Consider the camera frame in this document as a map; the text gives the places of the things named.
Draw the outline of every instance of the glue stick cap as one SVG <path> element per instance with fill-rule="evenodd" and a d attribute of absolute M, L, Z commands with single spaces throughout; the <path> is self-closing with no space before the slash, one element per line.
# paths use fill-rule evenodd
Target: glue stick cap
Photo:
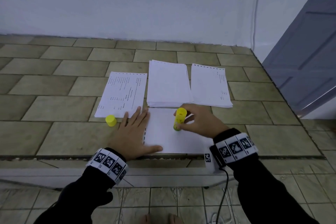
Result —
<path fill-rule="evenodd" d="M 105 118 L 105 121 L 110 127 L 113 127 L 115 124 L 117 124 L 117 119 L 114 117 L 114 115 L 108 115 Z"/>

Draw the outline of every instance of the black sleeve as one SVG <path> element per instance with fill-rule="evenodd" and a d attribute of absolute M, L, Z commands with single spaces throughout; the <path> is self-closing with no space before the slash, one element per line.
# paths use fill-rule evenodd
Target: black sleeve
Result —
<path fill-rule="evenodd" d="M 229 129 L 216 136 L 214 142 L 239 133 L 237 129 Z M 249 155 L 228 166 L 238 181 L 238 197 L 251 224 L 318 223 L 301 208 L 284 184 L 259 161 L 258 154 Z"/>
<path fill-rule="evenodd" d="M 125 158 L 115 150 L 111 148 L 106 150 L 126 162 Z M 114 185 L 114 181 L 103 172 L 94 167 L 86 167 L 82 176 L 67 185 L 55 205 L 43 212 L 34 224 L 92 224 L 91 214 L 94 209 L 112 201 L 113 195 L 107 190 Z"/>

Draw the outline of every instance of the hand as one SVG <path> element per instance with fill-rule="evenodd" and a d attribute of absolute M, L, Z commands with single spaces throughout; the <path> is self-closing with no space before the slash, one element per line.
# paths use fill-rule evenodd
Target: hand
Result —
<path fill-rule="evenodd" d="M 226 126 L 220 119 L 208 111 L 204 106 L 195 104 L 183 104 L 181 105 L 187 110 L 187 117 L 184 120 L 184 124 L 177 124 L 176 126 L 182 130 L 191 131 L 197 133 L 201 136 L 214 138 L 219 133 L 228 130 L 229 127 Z"/>
<path fill-rule="evenodd" d="M 149 120 L 149 112 L 146 108 L 140 114 L 140 110 L 141 107 L 138 106 L 127 124 L 128 112 L 125 112 L 114 139 L 108 145 L 108 147 L 123 155 L 126 161 L 163 150 L 159 145 L 145 146 L 143 144 L 142 137 Z"/>

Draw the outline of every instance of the gray door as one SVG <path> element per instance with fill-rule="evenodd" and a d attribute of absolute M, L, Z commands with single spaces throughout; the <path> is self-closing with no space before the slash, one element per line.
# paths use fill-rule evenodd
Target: gray door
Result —
<path fill-rule="evenodd" d="M 262 63 L 297 113 L 336 86 L 336 0 L 308 0 Z"/>

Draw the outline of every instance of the white paper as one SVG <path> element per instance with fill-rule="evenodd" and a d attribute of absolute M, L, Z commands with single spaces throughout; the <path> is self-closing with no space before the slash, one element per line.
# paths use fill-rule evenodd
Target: white paper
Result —
<path fill-rule="evenodd" d="M 149 62 L 147 104 L 150 107 L 179 107 L 192 102 L 186 65 Z"/>
<path fill-rule="evenodd" d="M 94 116 L 131 117 L 144 103 L 146 81 L 147 74 L 111 72 Z"/>
<path fill-rule="evenodd" d="M 149 108 L 150 118 L 143 137 L 145 145 L 161 145 L 160 153 L 204 154 L 211 138 L 188 131 L 175 131 L 174 112 L 176 109 Z"/>
<path fill-rule="evenodd" d="M 192 64 L 191 92 L 195 104 L 232 107 L 224 68 Z"/>

